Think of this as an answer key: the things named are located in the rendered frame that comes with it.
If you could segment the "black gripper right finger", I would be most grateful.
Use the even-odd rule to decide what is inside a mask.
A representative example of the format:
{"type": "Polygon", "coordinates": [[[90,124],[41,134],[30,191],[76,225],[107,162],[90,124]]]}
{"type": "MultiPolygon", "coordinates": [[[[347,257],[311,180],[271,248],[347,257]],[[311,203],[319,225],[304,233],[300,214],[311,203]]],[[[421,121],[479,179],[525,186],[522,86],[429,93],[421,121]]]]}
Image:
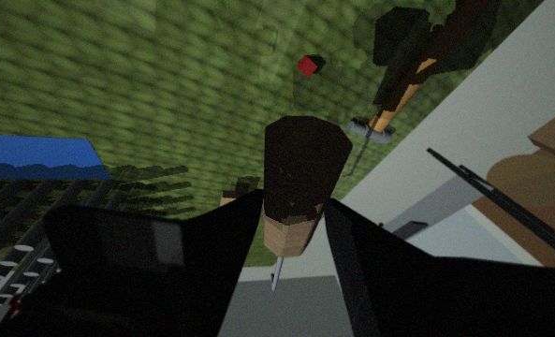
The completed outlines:
{"type": "Polygon", "coordinates": [[[555,268],[433,256],[335,198],[324,216],[354,337],[451,337],[480,303],[555,312],[555,268]]]}

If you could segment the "blue flat strip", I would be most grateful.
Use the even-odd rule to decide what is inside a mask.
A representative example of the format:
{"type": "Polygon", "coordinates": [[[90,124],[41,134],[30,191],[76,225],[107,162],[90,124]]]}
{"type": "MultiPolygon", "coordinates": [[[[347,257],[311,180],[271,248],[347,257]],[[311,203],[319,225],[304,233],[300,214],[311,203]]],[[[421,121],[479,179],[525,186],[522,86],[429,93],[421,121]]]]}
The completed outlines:
{"type": "Polygon", "coordinates": [[[0,136],[0,180],[112,180],[88,139],[0,136]]]}

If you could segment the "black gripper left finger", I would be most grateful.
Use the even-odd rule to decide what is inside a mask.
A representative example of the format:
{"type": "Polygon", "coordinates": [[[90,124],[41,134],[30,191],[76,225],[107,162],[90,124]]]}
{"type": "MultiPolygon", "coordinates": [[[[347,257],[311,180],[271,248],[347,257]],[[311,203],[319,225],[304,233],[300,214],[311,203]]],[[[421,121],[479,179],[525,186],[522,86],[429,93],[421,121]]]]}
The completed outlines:
{"type": "Polygon", "coordinates": [[[263,189],[190,220],[82,205],[43,227],[60,271],[82,267],[170,285],[178,337],[217,337],[256,234],[263,189]]]}

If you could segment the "small red cube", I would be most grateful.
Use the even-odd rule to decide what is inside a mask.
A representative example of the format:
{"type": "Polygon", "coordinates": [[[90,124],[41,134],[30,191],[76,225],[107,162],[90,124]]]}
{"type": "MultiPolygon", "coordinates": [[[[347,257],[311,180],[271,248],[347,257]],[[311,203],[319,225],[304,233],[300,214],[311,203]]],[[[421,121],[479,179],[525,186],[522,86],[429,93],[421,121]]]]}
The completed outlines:
{"type": "Polygon", "coordinates": [[[297,68],[308,78],[312,76],[318,66],[307,56],[304,56],[297,68]]]}

